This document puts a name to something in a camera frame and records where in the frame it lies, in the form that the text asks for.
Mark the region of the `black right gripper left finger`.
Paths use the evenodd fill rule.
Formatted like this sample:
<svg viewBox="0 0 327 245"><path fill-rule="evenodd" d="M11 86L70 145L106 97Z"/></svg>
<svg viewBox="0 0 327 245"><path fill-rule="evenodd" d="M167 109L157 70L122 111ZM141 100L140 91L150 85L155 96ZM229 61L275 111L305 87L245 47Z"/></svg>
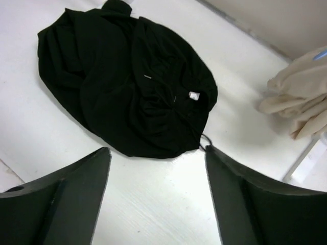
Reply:
<svg viewBox="0 0 327 245"><path fill-rule="evenodd" d="M1 193L1 244L91 244L107 185L109 148Z"/></svg>

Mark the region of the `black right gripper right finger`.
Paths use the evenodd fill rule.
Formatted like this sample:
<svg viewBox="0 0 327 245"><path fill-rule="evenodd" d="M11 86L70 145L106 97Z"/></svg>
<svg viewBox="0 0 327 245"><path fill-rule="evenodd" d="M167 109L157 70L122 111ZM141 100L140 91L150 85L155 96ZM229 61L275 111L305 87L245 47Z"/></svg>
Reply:
<svg viewBox="0 0 327 245"><path fill-rule="evenodd" d="M286 184L208 145L205 163L223 244L326 244L326 193Z"/></svg>

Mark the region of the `black trousers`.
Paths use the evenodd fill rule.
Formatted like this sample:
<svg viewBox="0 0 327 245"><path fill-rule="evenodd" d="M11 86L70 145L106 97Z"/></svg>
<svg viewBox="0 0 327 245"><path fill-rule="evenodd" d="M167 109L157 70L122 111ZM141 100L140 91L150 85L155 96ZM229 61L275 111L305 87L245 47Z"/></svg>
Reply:
<svg viewBox="0 0 327 245"><path fill-rule="evenodd" d="M131 12L124 1L66 9L38 33L39 75L75 120L117 151L175 158L199 148L218 88L182 37Z"/></svg>

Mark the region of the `blue clothes hanger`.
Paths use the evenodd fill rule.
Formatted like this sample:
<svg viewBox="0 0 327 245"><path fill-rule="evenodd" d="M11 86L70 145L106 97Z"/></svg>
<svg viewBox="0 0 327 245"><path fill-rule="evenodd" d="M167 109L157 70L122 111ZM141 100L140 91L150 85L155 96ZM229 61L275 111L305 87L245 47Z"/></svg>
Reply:
<svg viewBox="0 0 327 245"><path fill-rule="evenodd" d="M319 54L317 54L314 58L313 61L322 59L327 56L327 50L321 51Z"/></svg>

